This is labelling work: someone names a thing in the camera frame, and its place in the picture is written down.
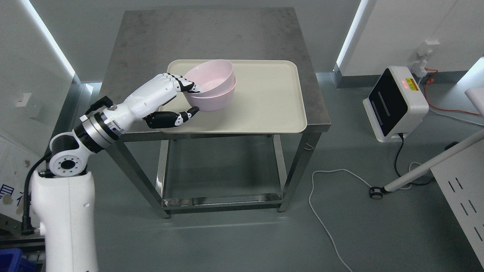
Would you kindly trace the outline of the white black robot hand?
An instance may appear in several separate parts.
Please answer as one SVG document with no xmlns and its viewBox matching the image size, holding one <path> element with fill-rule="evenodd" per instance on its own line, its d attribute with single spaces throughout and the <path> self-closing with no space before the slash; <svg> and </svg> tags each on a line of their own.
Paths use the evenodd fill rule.
<svg viewBox="0 0 484 272">
<path fill-rule="evenodd" d="M 151 129 L 178 127 L 197 114 L 199 107 L 179 113 L 159 111 L 159 108 L 176 98 L 178 93 L 191 92 L 194 88 L 195 83 L 182 76 L 158 74 L 118 104 L 115 110 L 103 110 L 103 113 L 123 134 L 135 121 L 142 119 Z"/>
</svg>

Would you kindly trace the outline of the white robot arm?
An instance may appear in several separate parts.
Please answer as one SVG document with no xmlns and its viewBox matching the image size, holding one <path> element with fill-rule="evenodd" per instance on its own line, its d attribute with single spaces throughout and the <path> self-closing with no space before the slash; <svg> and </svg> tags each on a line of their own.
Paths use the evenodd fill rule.
<svg viewBox="0 0 484 272">
<path fill-rule="evenodd" d="M 100 98 L 81 116 L 72 131 L 55 135 L 39 162 L 46 172 L 39 173 L 38 162 L 25 181 L 22 232 L 32 234 L 30 211 L 38 216 L 39 232 L 45 239 L 47 272 L 98 272 L 95 243 L 95 181 L 87 170 L 90 155 L 110 145 L 111 134 L 119 138 L 114 126 L 107 126 L 101 107 L 116 107 L 107 97 Z"/>
</svg>

